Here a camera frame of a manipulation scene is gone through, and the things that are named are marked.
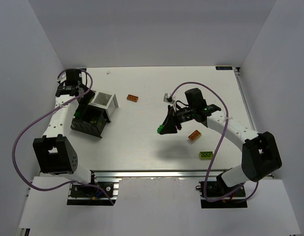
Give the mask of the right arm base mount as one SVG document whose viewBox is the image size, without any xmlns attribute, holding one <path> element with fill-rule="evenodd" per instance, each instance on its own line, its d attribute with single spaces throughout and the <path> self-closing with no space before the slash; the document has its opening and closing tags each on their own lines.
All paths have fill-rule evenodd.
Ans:
<svg viewBox="0 0 304 236">
<path fill-rule="evenodd" d="M 215 181 L 208 181 L 206 193 L 209 199 L 215 200 L 227 195 L 221 200 L 208 202 L 204 196 L 204 181 L 200 181 L 195 187 L 200 193 L 200 203 L 202 209 L 227 209 L 227 208 L 247 208 L 246 192 L 243 186 L 222 187 Z"/>
</svg>

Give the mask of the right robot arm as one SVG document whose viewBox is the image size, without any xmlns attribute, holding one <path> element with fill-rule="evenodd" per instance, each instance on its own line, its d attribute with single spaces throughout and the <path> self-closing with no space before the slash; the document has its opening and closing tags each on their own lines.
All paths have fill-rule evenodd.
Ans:
<svg viewBox="0 0 304 236">
<path fill-rule="evenodd" d="M 275 138 L 270 132 L 259 133 L 230 119 L 220 107 L 208 105 L 201 90 L 185 92 L 187 106 L 180 107 L 171 95 L 165 94 L 167 116 L 158 128 L 160 135 L 175 134 L 182 123 L 195 120 L 227 138 L 242 152 L 241 164 L 218 175 L 217 186 L 221 192 L 246 181 L 258 182 L 282 167 L 282 160 Z"/>
</svg>

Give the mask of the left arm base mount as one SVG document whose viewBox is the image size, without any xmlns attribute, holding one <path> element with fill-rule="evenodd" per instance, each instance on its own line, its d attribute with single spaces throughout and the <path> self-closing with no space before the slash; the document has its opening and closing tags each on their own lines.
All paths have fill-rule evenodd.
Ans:
<svg viewBox="0 0 304 236">
<path fill-rule="evenodd" d="M 111 201 L 115 203 L 118 195 L 118 182 L 98 182 Z M 72 184 L 69 189 L 67 198 L 67 205 L 69 206 L 112 206 L 112 203 L 106 197 L 102 190 L 94 187 L 87 187 L 78 184 Z"/>
</svg>

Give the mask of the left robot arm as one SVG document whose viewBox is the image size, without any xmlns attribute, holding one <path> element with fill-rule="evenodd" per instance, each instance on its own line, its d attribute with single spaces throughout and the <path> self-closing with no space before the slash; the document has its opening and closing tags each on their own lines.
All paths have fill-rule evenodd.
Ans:
<svg viewBox="0 0 304 236">
<path fill-rule="evenodd" d="M 78 155 L 67 138 L 75 111 L 94 97 L 90 87 L 83 83 L 83 73 L 85 68 L 60 73 L 65 74 L 65 78 L 58 77 L 55 110 L 42 137 L 34 139 L 33 149 L 42 173 L 89 184 L 92 172 L 79 164 Z"/>
</svg>

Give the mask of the lime long lego brick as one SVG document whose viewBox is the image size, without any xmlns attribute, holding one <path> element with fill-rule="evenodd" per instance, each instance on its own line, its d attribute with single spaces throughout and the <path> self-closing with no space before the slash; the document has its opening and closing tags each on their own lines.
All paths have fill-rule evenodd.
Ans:
<svg viewBox="0 0 304 236">
<path fill-rule="evenodd" d="M 199 153 L 199 159 L 200 160 L 211 160 L 214 156 L 214 153 L 212 151 L 201 151 Z"/>
</svg>

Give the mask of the orange lego brick with lime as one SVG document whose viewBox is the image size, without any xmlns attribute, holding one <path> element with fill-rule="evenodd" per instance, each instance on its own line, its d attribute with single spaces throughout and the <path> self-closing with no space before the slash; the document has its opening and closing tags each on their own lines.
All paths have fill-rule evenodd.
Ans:
<svg viewBox="0 0 304 236">
<path fill-rule="evenodd" d="M 198 131 L 198 130 L 195 130 L 192 134 L 190 134 L 188 136 L 188 139 L 191 141 L 191 142 L 194 142 L 196 139 L 198 139 L 200 136 L 201 136 L 201 132 Z"/>
</svg>

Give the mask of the brown lego brick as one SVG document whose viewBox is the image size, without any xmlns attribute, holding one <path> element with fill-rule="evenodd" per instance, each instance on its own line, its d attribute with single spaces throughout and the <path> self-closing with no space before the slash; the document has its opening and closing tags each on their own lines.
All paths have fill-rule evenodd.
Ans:
<svg viewBox="0 0 304 236">
<path fill-rule="evenodd" d="M 127 96 L 127 100 L 132 101 L 132 102 L 138 102 L 138 97 L 129 94 L 129 95 Z"/>
</svg>

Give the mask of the green two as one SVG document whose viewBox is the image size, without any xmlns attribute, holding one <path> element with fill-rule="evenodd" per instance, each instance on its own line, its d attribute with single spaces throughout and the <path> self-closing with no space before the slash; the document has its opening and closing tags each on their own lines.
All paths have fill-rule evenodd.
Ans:
<svg viewBox="0 0 304 236">
<path fill-rule="evenodd" d="M 75 114 L 74 114 L 74 116 L 75 116 L 75 117 L 79 117 L 80 114 L 81 114 L 80 111 L 76 111 Z"/>
</svg>

